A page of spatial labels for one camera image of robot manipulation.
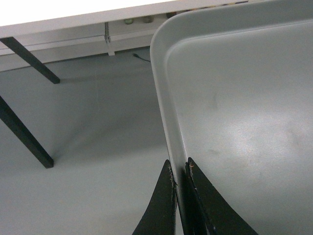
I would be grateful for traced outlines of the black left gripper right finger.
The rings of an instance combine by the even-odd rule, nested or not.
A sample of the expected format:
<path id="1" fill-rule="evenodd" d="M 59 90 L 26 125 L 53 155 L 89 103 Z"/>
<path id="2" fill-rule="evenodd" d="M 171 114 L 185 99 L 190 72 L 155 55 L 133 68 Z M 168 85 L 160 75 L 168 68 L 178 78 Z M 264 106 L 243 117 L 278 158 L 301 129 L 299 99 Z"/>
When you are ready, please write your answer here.
<path id="1" fill-rule="evenodd" d="M 256 235 L 225 201 L 192 158 L 185 165 L 193 235 Z"/>

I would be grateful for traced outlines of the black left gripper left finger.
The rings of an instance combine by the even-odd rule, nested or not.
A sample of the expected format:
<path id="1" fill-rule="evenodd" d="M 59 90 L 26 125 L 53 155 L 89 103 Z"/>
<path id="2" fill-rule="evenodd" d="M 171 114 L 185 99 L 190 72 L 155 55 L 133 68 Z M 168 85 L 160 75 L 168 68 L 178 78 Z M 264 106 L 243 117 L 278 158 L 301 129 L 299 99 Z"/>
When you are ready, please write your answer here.
<path id="1" fill-rule="evenodd" d="M 176 233 L 176 182 L 166 160 L 145 213 L 134 235 L 174 235 Z"/>

